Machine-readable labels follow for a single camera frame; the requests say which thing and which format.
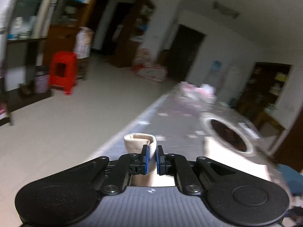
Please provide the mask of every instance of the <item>dark doorway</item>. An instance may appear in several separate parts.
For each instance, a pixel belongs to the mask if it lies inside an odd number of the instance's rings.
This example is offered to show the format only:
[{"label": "dark doorway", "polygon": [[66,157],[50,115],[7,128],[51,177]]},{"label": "dark doorway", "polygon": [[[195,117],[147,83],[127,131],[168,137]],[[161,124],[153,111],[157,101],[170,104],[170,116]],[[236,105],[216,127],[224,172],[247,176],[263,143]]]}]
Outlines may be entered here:
[{"label": "dark doorway", "polygon": [[107,3],[108,0],[96,0],[94,10],[92,11],[89,22],[87,24],[87,27],[93,30],[94,35],[97,31],[100,19],[106,8]]},{"label": "dark doorway", "polygon": [[123,3],[119,2],[116,10],[114,12],[113,18],[109,24],[109,28],[106,32],[104,42],[102,45],[101,53],[103,55],[114,55],[115,49],[117,46],[116,42],[113,42],[113,35],[118,27],[118,25],[123,23],[124,18],[129,13],[130,9],[132,8],[133,3]]},{"label": "dark doorway", "polygon": [[178,82],[185,80],[204,37],[204,34],[196,30],[179,25],[164,63],[168,77]]}]

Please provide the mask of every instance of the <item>trash can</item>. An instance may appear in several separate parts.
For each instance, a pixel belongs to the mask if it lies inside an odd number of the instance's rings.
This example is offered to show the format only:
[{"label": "trash can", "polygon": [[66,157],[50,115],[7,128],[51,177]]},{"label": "trash can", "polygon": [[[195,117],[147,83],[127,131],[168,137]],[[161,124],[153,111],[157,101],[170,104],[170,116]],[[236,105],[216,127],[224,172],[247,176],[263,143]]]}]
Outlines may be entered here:
[{"label": "trash can", "polygon": [[45,93],[48,91],[49,69],[47,66],[36,66],[35,93]]}]

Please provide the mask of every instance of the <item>gray gripper base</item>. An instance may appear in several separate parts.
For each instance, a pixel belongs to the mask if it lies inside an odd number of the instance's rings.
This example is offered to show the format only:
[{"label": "gray gripper base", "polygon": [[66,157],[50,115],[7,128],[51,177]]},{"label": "gray gripper base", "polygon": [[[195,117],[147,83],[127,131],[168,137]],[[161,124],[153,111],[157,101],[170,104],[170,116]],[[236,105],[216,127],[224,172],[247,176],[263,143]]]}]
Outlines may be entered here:
[{"label": "gray gripper base", "polygon": [[233,225],[213,216],[199,197],[183,195],[177,187],[128,186],[122,194],[105,196],[89,217],[72,226],[230,227]]}]

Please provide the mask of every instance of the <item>cloth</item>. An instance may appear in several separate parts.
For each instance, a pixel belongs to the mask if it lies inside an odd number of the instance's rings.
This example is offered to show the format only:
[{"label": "cloth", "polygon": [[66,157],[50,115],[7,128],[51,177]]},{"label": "cloth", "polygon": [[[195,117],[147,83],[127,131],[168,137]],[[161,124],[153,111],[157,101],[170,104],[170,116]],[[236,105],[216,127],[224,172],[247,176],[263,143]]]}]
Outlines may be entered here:
[{"label": "cloth", "polygon": [[124,136],[124,145],[128,153],[141,153],[143,145],[149,147],[148,175],[134,175],[131,186],[166,187],[175,186],[173,176],[157,174],[156,148],[157,141],[153,135],[133,133]]}]

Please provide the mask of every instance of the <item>white tiled floor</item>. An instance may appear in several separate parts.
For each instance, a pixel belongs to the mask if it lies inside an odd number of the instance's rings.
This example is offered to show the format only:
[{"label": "white tiled floor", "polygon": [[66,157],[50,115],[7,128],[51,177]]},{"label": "white tiled floor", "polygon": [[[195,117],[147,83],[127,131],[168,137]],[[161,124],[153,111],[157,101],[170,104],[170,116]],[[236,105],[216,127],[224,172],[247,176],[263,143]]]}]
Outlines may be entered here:
[{"label": "white tiled floor", "polygon": [[13,112],[0,127],[0,227],[21,224],[14,206],[25,184],[77,165],[175,82],[154,83],[91,56],[86,81],[71,96],[54,96]]}]

